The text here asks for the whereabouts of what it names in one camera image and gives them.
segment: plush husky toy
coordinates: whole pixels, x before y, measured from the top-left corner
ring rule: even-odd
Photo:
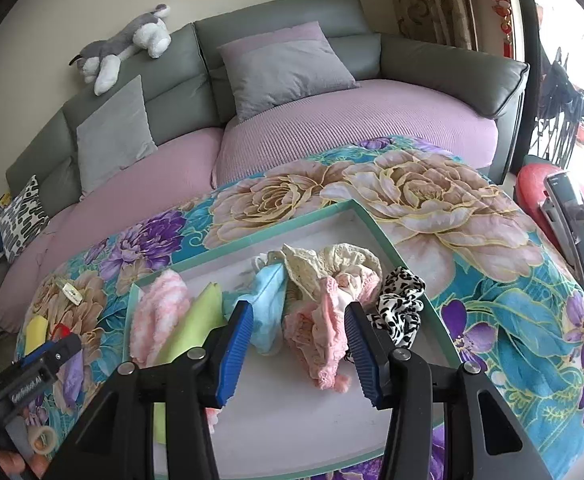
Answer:
[[[159,57],[169,46],[171,37],[161,18],[169,14],[169,6],[159,4],[152,12],[145,12],[129,22],[123,30],[108,40],[92,41],[70,61],[85,78],[94,81],[94,93],[101,95],[114,86],[121,61],[142,48],[152,58]]]

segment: gray leather sofa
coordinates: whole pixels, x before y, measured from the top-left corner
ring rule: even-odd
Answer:
[[[359,0],[277,0],[188,23],[171,34],[171,45],[159,59],[152,60],[141,52],[124,61],[118,82],[110,91],[95,96],[87,86],[62,106],[8,168],[6,178],[12,195],[36,174],[50,217],[79,202],[76,128],[138,74],[142,76],[150,131],[159,147],[201,128],[223,127],[235,115],[235,107],[217,47],[311,21],[319,22],[335,53],[357,80],[387,78],[424,86],[449,94],[479,115],[494,119],[498,128],[496,155],[491,166],[481,170],[496,183],[502,182],[516,140],[526,64],[375,33],[367,25]],[[0,268],[0,283],[6,272],[5,266]],[[9,280],[8,272],[5,283]]]

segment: pink fuzzy cloth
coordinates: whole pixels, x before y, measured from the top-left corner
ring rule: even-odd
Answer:
[[[322,278],[319,283],[320,304],[297,302],[294,311],[285,316],[283,336],[318,388],[345,393],[351,379],[338,372],[339,361],[347,350],[345,307],[352,301],[368,303],[379,277],[368,276],[357,298],[339,288],[339,282],[332,276]]]
[[[130,357],[139,366],[153,366],[161,347],[189,310],[187,285],[173,270],[165,270],[139,301],[130,329]]]

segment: floral blanket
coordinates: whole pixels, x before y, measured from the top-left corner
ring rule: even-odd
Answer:
[[[427,284],[460,357],[478,363],[555,479],[584,452],[584,295],[562,257],[498,187],[448,152],[406,137],[366,140],[256,174],[100,241],[40,284],[28,311],[83,341],[76,405],[60,380],[34,412],[61,440],[122,358],[131,283],[276,222],[355,199]],[[54,275],[83,293],[69,303]],[[24,348],[24,331],[18,355]],[[435,431],[432,476],[441,478]],[[379,459],[326,476],[377,478]]]

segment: light green cloth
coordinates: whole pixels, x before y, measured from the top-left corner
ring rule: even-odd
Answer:
[[[218,283],[208,284],[169,335],[156,358],[156,365],[171,363],[190,348],[203,346],[212,330],[225,325],[221,305],[221,287]],[[163,402],[154,404],[154,438],[161,444],[166,443]]]

